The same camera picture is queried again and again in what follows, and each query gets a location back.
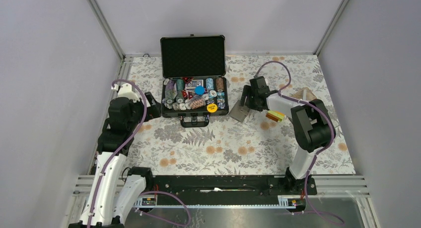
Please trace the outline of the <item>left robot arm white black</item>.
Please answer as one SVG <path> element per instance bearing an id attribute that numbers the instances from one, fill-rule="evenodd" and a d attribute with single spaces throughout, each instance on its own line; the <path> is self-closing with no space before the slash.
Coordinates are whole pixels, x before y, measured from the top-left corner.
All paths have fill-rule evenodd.
<path id="1" fill-rule="evenodd" d="M 151 93 L 144 93 L 131 81 L 116 79 L 117 92 L 108 108 L 102 133 L 97 141 L 96 169 L 86 204 L 70 228 L 123 228 L 140 193 L 153 190 L 151 169 L 132 167 L 123 189 L 116 188 L 134 136 L 144 122 L 161 116 L 161 105 Z"/>

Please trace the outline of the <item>beige card holder wallet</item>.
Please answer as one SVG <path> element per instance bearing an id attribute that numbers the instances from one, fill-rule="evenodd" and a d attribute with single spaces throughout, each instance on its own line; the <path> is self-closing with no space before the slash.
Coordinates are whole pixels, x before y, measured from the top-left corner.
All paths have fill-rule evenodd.
<path id="1" fill-rule="evenodd" d="M 228 115 L 240 122 L 243 123 L 244 120 L 246 119 L 246 117 L 249 115 L 250 109 L 247 106 L 241 106 L 240 105 L 240 100 L 238 100 L 235 105 L 233 106 L 233 108 L 230 110 L 230 112 L 228 113 Z"/>

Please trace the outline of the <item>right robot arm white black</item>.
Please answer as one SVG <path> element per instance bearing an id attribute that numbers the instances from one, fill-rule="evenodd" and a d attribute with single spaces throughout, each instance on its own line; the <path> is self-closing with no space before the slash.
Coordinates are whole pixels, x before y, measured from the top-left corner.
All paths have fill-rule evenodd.
<path id="1" fill-rule="evenodd" d="M 299 149 L 281 179 L 281 188 L 291 194 L 304 192 L 317 156 L 333 143 L 336 136 L 323 101 L 300 100 L 270 90 L 265 78 L 259 76 L 243 87 L 239 105 L 255 111 L 267 111 L 271 117 L 280 113 L 290 119 Z"/>

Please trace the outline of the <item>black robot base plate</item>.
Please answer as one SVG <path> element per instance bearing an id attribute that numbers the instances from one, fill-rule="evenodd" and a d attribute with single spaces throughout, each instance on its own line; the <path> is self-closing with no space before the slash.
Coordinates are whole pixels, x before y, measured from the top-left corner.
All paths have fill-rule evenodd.
<path id="1" fill-rule="evenodd" d="M 271 206 L 279 198 L 317 195 L 315 180 L 293 182 L 280 175 L 157 175 L 146 180 L 146 192 L 158 206 Z"/>

